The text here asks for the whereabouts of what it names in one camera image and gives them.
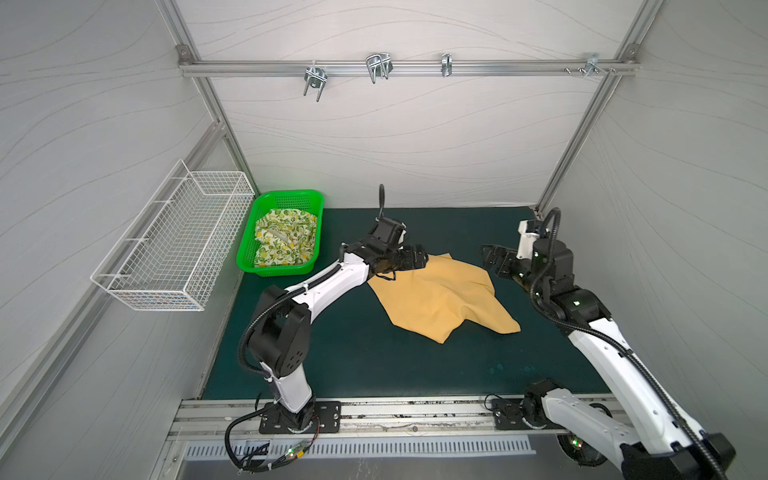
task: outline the white wire basket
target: white wire basket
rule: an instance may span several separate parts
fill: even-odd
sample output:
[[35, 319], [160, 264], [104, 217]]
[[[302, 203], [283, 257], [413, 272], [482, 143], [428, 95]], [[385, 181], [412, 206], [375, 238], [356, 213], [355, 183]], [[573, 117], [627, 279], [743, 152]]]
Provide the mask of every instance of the white wire basket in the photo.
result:
[[91, 280], [134, 310], [202, 311], [252, 203], [243, 172], [179, 161]]

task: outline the lemon print fabric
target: lemon print fabric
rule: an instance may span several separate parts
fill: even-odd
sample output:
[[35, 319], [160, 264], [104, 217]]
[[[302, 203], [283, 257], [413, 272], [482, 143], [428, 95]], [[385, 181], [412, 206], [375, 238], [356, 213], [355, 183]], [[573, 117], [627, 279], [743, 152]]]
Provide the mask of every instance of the lemon print fabric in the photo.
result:
[[296, 208], [270, 210], [257, 223], [254, 266], [303, 265], [315, 254], [317, 217]]

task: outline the dark green mat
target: dark green mat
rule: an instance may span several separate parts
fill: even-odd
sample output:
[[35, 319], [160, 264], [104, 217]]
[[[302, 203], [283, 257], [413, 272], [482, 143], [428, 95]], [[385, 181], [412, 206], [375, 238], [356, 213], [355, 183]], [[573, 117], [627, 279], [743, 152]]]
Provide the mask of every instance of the dark green mat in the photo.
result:
[[[429, 253], [449, 252], [457, 260], [479, 265], [481, 243], [517, 246], [518, 223], [531, 218], [531, 211], [388, 209], [385, 215], [408, 226], [406, 243], [422, 243]], [[312, 274], [338, 257], [341, 242], [352, 243], [365, 235], [375, 216], [373, 209], [325, 210], [320, 255]], [[272, 283], [285, 287], [303, 278], [245, 274], [204, 399], [269, 395], [264, 380], [238, 367], [237, 342], [265, 287]], [[493, 274], [491, 278], [496, 298], [520, 323], [521, 332], [500, 335], [465, 321], [442, 345], [392, 325], [369, 286], [349, 291], [312, 325], [304, 369], [314, 392], [318, 397], [515, 394], [544, 377], [563, 382], [573, 392], [608, 391], [568, 339], [528, 305], [517, 283]]]

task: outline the green basket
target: green basket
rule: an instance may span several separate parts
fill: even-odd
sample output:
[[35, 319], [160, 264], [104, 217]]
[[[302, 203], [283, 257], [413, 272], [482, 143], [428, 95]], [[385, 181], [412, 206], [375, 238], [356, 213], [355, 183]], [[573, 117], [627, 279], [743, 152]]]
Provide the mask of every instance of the green basket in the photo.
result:
[[[323, 195], [316, 190], [285, 190], [260, 195], [253, 202], [253, 207], [250, 210], [245, 233], [243, 233], [243, 239], [240, 241], [240, 249], [237, 251], [237, 266], [243, 272], [255, 273], [258, 276], [303, 275], [312, 271], [320, 252], [320, 227], [323, 225], [324, 203]], [[317, 216], [315, 253], [306, 263], [261, 267], [253, 265], [256, 251], [261, 247], [261, 242], [256, 240], [253, 230], [256, 227], [256, 222], [274, 208], [298, 208]]]

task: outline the metal vent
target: metal vent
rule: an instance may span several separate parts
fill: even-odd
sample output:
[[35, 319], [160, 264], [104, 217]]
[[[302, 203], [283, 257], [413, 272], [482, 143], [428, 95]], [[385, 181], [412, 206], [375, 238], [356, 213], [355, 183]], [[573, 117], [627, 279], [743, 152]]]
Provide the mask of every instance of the metal vent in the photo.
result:
[[[232, 443], [240, 457], [266, 442], [270, 457], [277, 457], [300, 439], [240, 440]], [[527, 435], [467, 435], [393, 438], [317, 439], [305, 458], [382, 458], [382, 457], [488, 457], [500, 455], [535, 455]], [[226, 460], [224, 444], [218, 440], [195, 440], [187, 445], [185, 459]]]

